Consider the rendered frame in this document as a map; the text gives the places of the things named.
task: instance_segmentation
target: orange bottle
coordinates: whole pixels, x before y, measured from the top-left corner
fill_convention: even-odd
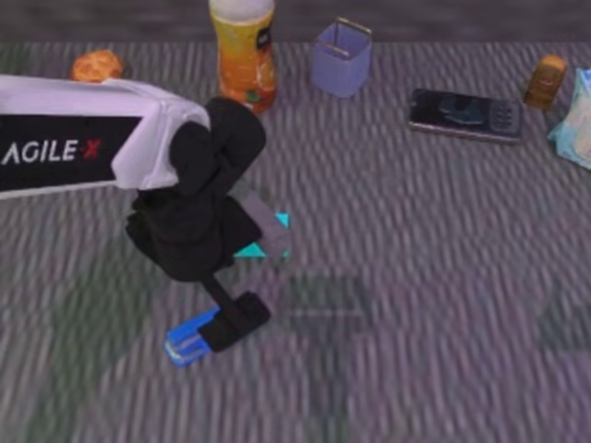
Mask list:
[[[273,103],[277,89],[271,51],[274,10],[274,0],[210,0],[220,93],[257,114]]]

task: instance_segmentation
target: agile-x logo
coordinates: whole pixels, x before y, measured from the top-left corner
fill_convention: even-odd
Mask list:
[[[101,140],[76,140],[64,142],[58,140],[29,141],[10,144],[10,148],[2,158],[0,164],[44,163],[44,162],[73,162],[81,154],[85,160],[97,159]]]

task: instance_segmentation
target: light blue package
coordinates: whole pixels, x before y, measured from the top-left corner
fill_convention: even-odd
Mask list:
[[[571,109],[548,140],[562,158],[591,170],[591,69],[577,68]]]

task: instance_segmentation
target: orange pastry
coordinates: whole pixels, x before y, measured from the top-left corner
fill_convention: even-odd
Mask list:
[[[101,83],[108,78],[121,78],[123,62],[110,49],[101,49],[76,59],[70,76],[76,81]]]

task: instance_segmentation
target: brown bottle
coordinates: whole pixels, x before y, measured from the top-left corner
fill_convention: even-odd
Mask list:
[[[524,103],[547,111],[561,88],[566,62],[557,55],[545,55],[537,64],[525,92]]]

